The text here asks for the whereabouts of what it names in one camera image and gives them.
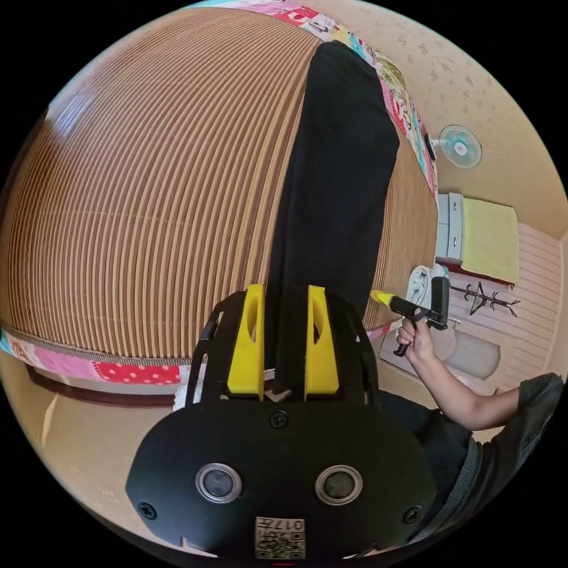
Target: black shirt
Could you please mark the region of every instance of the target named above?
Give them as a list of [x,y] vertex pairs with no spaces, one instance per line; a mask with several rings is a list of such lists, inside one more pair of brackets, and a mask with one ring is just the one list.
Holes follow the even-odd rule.
[[381,393],[381,409],[421,442],[437,488],[434,503],[407,544],[474,516],[503,489],[538,443],[563,387],[552,373],[523,381],[517,413],[484,444],[439,409]]

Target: yellow cloth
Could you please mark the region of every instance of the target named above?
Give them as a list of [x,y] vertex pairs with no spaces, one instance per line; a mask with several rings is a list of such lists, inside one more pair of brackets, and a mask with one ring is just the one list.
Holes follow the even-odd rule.
[[463,261],[468,272],[517,284],[519,230],[513,207],[463,199]]

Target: person's hand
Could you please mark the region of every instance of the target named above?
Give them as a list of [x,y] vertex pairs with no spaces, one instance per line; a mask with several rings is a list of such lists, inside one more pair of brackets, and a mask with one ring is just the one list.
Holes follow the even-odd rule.
[[396,338],[401,345],[408,345],[406,358],[411,365],[435,358],[434,343],[426,320],[421,319],[414,325],[409,319],[404,319]]

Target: screw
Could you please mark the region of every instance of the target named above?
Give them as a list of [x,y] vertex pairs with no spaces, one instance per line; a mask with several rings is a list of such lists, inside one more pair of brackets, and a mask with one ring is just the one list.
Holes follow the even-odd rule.
[[156,510],[149,503],[139,503],[138,510],[143,517],[146,517],[149,521],[153,521],[157,517]]
[[288,414],[278,410],[270,416],[270,425],[273,428],[283,428],[288,423]]
[[416,522],[420,516],[420,511],[422,511],[422,507],[410,507],[402,517],[403,522],[407,525]]

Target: person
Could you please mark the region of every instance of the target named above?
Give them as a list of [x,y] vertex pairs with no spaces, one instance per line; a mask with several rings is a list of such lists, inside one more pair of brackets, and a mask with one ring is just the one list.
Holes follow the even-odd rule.
[[[397,341],[408,345],[406,358],[438,405],[432,410],[380,393],[381,410],[401,420],[421,442],[437,488],[434,503],[405,543],[413,544],[467,521],[501,491],[541,438],[564,382],[549,373],[481,396],[435,355],[425,320],[405,319]],[[474,431],[496,427],[503,429],[489,442],[473,439]]]

